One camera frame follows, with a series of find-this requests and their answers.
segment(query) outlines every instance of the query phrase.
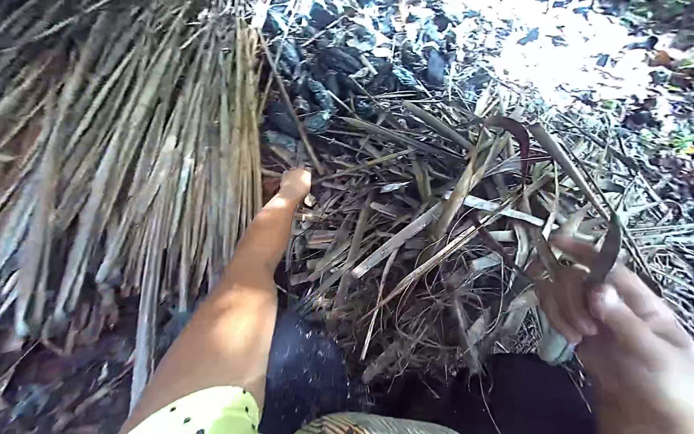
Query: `forearm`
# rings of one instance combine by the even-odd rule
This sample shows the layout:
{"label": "forearm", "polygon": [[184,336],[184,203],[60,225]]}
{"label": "forearm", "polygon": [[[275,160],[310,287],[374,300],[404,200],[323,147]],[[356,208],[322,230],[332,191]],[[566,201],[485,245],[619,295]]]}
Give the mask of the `forearm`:
{"label": "forearm", "polygon": [[291,223],[299,198],[285,192],[277,193],[256,214],[248,226],[232,261],[225,272],[226,277],[235,276],[247,264],[258,267],[262,264],[268,272],[274,272],[283,257]]}
{"label": "forearm", "polygon": [[122,432],[170,402],[212,386],[242,387],[263,406],[277,312],[273,273],[298,201],[281,192],[257,213],[218,287],[159,363]]}

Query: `rock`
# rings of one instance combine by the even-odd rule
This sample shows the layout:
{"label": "rock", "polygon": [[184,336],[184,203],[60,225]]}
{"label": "rock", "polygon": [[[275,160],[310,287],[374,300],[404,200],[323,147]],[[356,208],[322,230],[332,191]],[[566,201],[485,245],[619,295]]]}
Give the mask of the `rock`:
{"label": "rock", "polygon": [[296,111],[297,114],[305,114],[305,113],[309,113],[309,111],[310,111],[309,102],[307,102],[307,100],[301,95],[296,96],[294,98],[293,104],[294,104],[294,111]]}
{"label": "rock", "polygon": [[591,6],[583,6],[581,8],[572,9],[573,14],[583,15],[583,18],[588,19],[588,14],[591,12]]}
{"label": "rock", "polygon": [[314,2],[312,4],[312,8],[309,10],[309,16],[311,18],[310,23],[317,30],[325,29],[329,24],[336,21],[337,18],[334,12],[329,11],[320,2]]}
{"label": "rock", "polygon": [[641,41],[639,43],[630,43],[625,46],[626,49],[654,49],[655,44],[658,43],[657,36],[650,36],[647,40]]}
{"label": "rock", "polygon": [[446,60],[437,49],[429,50],[427,56],[427,83],[433,87],[443,86],[446,78]]}
{"label": "rock", "polygon": [[358,113],[363,119],[371,122],[375,121],[378,116],[374,106],[364,100],[357,100],[355,102],[355,113]]}
{"label": "rock", "polygon": [[656,120],[649,111],[636,111],[626,116],[623,124],[626,128],[637,131],[647,127],[658,127],[660,121]]}
{"label": "rock", "polygon": [[325,131],[329,129],[329,125],[331,124],[330,119],[331,112],[322,110],[304,119],[302,124],[308,133],[320,134],[325,133]]}
{"label": "rock", "polygon": [[285,23],[283,15],[280,15],[279,12],[273,9],[269,9],[267,19],[264,21],[264,31],[276,35],[283,32],[286,27],[288,27],[288,25]]}
{"label": "rock", "polygon": [[535,27],[534,29],[527,32],[527,35],[521,39],[518,39],[518,44],[526,45],[532,41],[536,41],[540,37],[540,28]]}
{"label": "rock", "polygon": [[341,100],[344,98],[344,95],[342,94],[342,87],[339,85],[339,78],[337,75],[335,71],[329,71],[325,74],[323,84],[326,89],[330,90],[332,94],[336,95]]}
{"label": "rock", "polygon": [[442,13],[437,14],[435,18],[433,18],[433,24],[438,27],[439,32],[446,30],[447,27],[449,27],[449,23],[449,18]]}
{"label": "rock", "polygon": [[291,111],[281,101],[273,101],[267,107],[267,120],[274,125],[278,131],[287,135],[299,138],[296,120],[291,115]]}
{"label": "rock", "polygon": [[651,71],[649,76],[652,77],[653,84],[666,84],[669,81],[669,73],[667,71]]}
{"label": "rock", "polygon": [[416,82],[416,77],[414,77],[414,74],[403,66],[393,66],[392,73],[395,74],[395,77],[398,79],[398,83],[400,83],[401,86],[412,87],[415,89],[419,86],[419,84]]}
{"label": "rock", "polygon": [[599,54],[598,59],[596,60],[596,66],[604,67],[607,65],[608,61],[609,61],[609,54]]}
{"label": "rock", "polygon": [[551,43],[554,46],[569,46],[569,44],[567,44],[567,40],[561,35],[551,36]]}
{"label": "rock", "polygon": [[280,147],[285,148],[286,151],[292,154],[296,153],[298,149],[298,140],[291,138],[286,134],[281,134],[276,131],[266,130],[263,134],[264,141],[269,144],[276,144]]}
{"label": "rock", "polygon": [[273,53],[276,53],[281,48],[278,71],[287,78],[297,77],[301,73],[302,57],[296,50],[295,45],[286,40],[276,42]]}
{"label": "rock", "polygon": [[336,107],[334,106],[334,99],[326,91],[325,86],[318,81],[311,78],[307,78],[307,87],[312,93],[312,99],[315,104],[318,104],[321,110],[334,112]]}
{"label": "rock", "polygon": [[346,74],[357,73],[363,66],[359,60],[350,54],[345,53],[338,47],[328,47],[320,53],[320,59],[323,64],[327,65],[332,70],[340,71]]}

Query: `yellow polka dot shorts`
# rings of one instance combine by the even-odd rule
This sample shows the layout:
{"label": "yellow polka dot shorts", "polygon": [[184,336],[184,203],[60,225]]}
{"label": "yellow polka dot shorts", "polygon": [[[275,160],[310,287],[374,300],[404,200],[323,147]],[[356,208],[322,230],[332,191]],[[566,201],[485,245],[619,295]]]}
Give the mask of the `yellow polka dot shorts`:
{"label": "yellow polka dot shorts", "polygon": [[250,392],[236,386],[196,391],[160,409],[131,434],[256,434],[260,415]]}

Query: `debris pile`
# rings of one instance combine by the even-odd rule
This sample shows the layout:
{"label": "debris pile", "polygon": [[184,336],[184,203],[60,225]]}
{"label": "debris pile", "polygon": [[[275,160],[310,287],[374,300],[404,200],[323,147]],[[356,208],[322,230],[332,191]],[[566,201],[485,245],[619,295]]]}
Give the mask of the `debris pile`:
{"label": "debris pile", "polygon": [[[493,352],[568,356],[535,294],[559,263],[553,230],[601,245],[616,225],[622,259],[694,336],[694,168],[682,181],[659,165],[683,164],[665,157],[662,134],[680,118],[672,108],[692,102],[652,83],[658,38],[596,8],[530,3],[622,37],[544,82],[517,69],[547,71],[541,35],[561,59],[588,38],[583,26],[527,29],[495,20],[490,4],[460,15],[436,2],[270,8],[267,57],[281,83],[267,86],[265,173],[309,163],[320,175],[284,289],[326,321],[368,384],[477,372]],[[595,31],[603,49],[609,33]],[[532,43],[535,64],[516,66]]]}

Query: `finger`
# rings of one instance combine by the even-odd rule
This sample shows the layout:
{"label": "finger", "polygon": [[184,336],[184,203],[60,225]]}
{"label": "finger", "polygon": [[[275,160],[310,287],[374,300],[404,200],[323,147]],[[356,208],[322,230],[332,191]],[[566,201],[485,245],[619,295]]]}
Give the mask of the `finger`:
{"label": "finger", "polygon": [[564,320],[551,294],[552,288],[546,285],[543,286],[544,287],[539,291],[540,308],[545,312],[548,321],[551,321],[551,326],[571,343],[579,343],[583,339],[583,335],[574,330],[574,328]]}
{"label": "finger", "polygon": [[615,264],[607,275],[610,283],[623,299],[625,304],[644,321],[673,318],[673,312],[647,285],[639,279],[636,273],[622,264]]}
{"label": "finger", "polygon": [[593,336],[598,330],[588,308],[588,295],[583,285],[585,275],[586,272],[580,269],[560,272],[560,282],[554,285],[554,296],[566,323],[583,336]]}
{"label": "finger", "polygon": [[549,241],[554,247],[563,251],[564,254],[588,268],[592,268],[599,259],[598,251],[593,245],[585,241],[576,240],[570,236],[553,235],[551,235]]}
{"label": "finger", "polygon": [[649,325],[641,320],[618,296],[612,285],[595,287],[591,298],[591,313],[612,331],[622,350],[646,363],[654,364],[663,347]]}
{"label": "finger", "polygon": [[636,273],[618,264],[607,276],[607,283],[612,284],[625,305],[647,323],[652,333],[679,348],[694,345],[687,332],[677,323],[673,311]]}

